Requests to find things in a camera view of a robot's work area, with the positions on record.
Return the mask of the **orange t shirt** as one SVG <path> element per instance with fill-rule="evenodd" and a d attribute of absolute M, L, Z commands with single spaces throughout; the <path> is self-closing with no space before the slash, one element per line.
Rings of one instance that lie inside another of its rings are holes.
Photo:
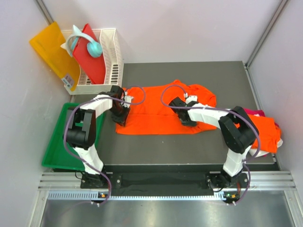
<path fill-rule="evenodd" d="M 281 141 L 282 131 L 275 123 L 274 118 L 265 116 L 255 116 L 249 114 L 250 119 L 259 131 L 261 151 L 277 153 L 279 142 Z"/>
<path fill-rule="evenodd" d="M 214 126 L 199 122 L 195 127 L 183 126 L 172 109 L 165 107 L 161 94 L 165 88 L 163 101 L 169 104 L 176 97 L 185 100 L 184 92 L 197 96 L 198 102 L 216 106 L 216 96 L 202 85 L 186 85 L 179 80 L 162 86 L 144 87 L 145 101 L 140 105 L 131 105 L 125 126 L 116 125 L 116 133 L 123 135 L 172 135 L 197 134 L 203 131 L 215 130 Z"/>

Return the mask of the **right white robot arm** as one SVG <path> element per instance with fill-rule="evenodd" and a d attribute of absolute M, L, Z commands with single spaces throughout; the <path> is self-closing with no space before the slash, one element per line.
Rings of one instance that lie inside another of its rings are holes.
<path fill-rule="evenodd" d="M 184 126 L 193 127 L 202 122 L 221 130 L 228 153 L 220 178 L 224 186 L 234 186 L 243 171 L 249 150 L 255 141 L 260 141 L 259 131 L 245 110 L 240 106 L 220 109 L 197 101 L 184 102 L 179 97 L 173 99 L 169 107 Z"/>

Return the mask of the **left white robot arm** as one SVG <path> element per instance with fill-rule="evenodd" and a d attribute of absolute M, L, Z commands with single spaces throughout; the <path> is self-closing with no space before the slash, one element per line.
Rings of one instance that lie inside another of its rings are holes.
<path fill-rule="evenodd" d="M 63 143 L 76 151 L 85 172 L 92 175 L 91 182 L 96 187 L 103 187 L 107 183 L 107 175 L 102 173 L 104 163 L 95 146 L 97 118 L 110 111 L 112 120 L 125 126 L 132 99 L 121 87 L 112 86 L 109 92 L 101 92 L 79 108 L 69 107 L 67 110 Z"/>

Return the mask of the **white file organizer basket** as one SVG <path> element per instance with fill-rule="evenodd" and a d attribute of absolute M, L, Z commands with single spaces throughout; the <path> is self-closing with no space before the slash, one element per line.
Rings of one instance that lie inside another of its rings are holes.
<path fill-rule="evenodd" d="M 124 62 L 117 30 L 94 29 L 93 33 L 103 47 L 106 67 L 104 84 L 93 85 L 86 73 L 81 71 L 74 91 L 64 86 L 70 95 L 93 95 L 102 91 L 109 91 L 113 85 L 122 86 Z"/>

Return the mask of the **red folder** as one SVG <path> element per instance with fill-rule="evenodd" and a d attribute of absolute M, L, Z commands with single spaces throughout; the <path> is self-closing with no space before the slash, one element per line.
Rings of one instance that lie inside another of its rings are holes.
<path fill-rule="evenodd" d="M 88 34 L 95 41 L 97 41 L 97 38 L 88 23 L 83 27 L 82 32 Z M 81 38 L 80 42 L 77 44 L 75 50 L 72 53 L 73 57 L 84 70 L 84 72 L 87 74 L 92 84 L 104 84 L 106 67 L 103 53 L 100 57 L 91 57 L 87 51 L 87 43 L 87 40 Z"/>

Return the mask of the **teal cat ear headphones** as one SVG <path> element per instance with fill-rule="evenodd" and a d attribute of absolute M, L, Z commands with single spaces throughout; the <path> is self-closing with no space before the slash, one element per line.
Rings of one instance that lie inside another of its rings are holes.
<path fill-rule="evenodd" d="M 86 44 L 87 51 L 90 54 L 91 57 L 97 58 L 100 57 L 103 49 L 102 46 L 99 42 L 95 41 L 91 36 L 88 34 L 80 31 L 80 29 L 73 25 L 72 27 L 72 33 L 71 35 L 66 39 L 66 41 L 61 44 L 61 48 L 66 50 L 67 53 L 72 57 L 73 56 L 73 51 L 75 50 L 77 44 L 80 42 L 80 39 L 84 38 L 85 40 L 88 41 Z"/>

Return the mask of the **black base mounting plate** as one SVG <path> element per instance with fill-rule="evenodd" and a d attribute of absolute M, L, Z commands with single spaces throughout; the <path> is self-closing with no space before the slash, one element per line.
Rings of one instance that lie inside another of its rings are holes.
<path fill-rule="evenodd" d="M 113 196 L 198 196 L 218 190 L 241 192 L 247 174 L 223 173 L 221 165 L 106 165 L 103 175 L 83 174 L 82 189 L 108 189 Z"/>

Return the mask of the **green plastic tray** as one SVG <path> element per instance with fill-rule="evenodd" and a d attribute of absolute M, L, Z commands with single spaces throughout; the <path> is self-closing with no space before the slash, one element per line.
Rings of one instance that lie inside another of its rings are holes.
<path fill-rule="evenodd" d="M 68 170 L 82 170 L 85 171 L 84 164 L 79 160 L 76 151 L 68 144 L 63 143 L 63 130 L 65 129 L 66 113 L 69 107 L 77 107 L 75 103 L 65 103 L 62 107 L 57 124 L 53 131 L 49 145 L 46 149 L 45 156 L 42 160 L 42 166 L 68 169 Z M 97 138 L 95 146 L 97 148 L 100 133 L 103 125 L 105 114 L 97 118 Z"/>

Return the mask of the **folded orange t shirt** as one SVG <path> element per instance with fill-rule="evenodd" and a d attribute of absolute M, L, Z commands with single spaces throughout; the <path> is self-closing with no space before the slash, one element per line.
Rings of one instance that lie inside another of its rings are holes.
<path fill-rule="evenodd" d="M 249 114 L 250 119 L 259 131 L 261 151 L 277 153 L 279 142 L 281 141 L 282 131 L 275 123 L 274 118 L 265 116 L 255 116 Z"/>

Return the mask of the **yellow folder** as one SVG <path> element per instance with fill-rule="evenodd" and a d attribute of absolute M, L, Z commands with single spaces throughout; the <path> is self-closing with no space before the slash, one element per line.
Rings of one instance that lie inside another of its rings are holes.
<path fill-rule="evenodd" d="M 80 77 L 80 66 L 65 49 L 61 47 L 65 38 L 56 22 L 53 22 L 29 43 L 65 86 L 74 91 Z"/>

